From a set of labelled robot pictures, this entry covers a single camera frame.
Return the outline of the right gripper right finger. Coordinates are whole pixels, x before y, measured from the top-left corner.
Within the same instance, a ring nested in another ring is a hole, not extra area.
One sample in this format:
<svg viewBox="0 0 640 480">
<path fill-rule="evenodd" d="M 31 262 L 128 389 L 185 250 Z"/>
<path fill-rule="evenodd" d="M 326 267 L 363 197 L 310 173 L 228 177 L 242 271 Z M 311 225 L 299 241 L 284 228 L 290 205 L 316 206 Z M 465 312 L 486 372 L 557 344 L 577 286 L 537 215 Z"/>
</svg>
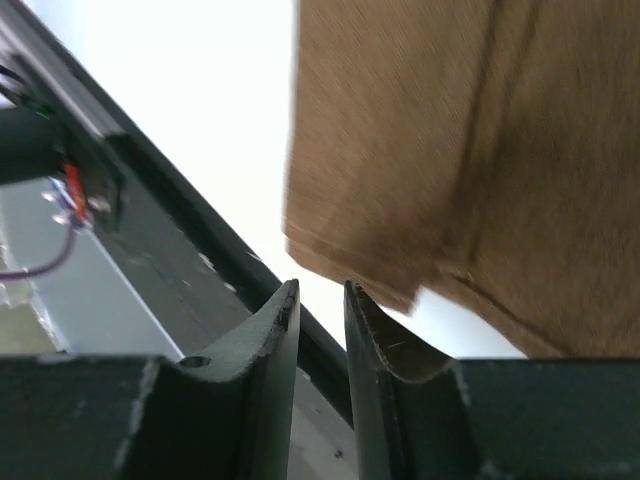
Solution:
<svg viewBox="0 0 640 480">
<path fill-rule="evenodd" d="M 633 359 L 456 360 L 344 287 L 363 479 L 635 479 Z"/>
</svg>

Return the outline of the brown cloth napkin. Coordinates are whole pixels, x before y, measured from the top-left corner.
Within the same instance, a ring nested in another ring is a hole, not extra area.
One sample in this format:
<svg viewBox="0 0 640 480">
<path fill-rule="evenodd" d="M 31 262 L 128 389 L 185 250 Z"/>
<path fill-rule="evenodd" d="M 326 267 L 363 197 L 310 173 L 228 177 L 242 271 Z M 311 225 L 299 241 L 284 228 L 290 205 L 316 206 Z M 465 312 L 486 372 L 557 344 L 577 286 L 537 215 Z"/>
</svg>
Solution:
<svg viewBox="0 0 640 480">
<path fill-rule="evenodd" d="M 639 5 L 303 1 L 291 257 L 529 356 L 639 353 Z"/>
</svg>

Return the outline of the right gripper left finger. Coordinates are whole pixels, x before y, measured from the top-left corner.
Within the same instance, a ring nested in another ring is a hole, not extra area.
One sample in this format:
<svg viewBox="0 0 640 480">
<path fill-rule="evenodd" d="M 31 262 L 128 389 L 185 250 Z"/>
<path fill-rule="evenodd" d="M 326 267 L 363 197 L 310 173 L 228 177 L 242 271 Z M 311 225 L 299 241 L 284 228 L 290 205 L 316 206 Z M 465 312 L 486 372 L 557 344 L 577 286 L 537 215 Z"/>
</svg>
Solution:
<svg viewBox="0 0 640 480">
<path fill-rule="evenodd" d="M 179 362 L 46 354 L 1 360 L 5 479 L 283 479 L 299 284 Z"/>
</svg>

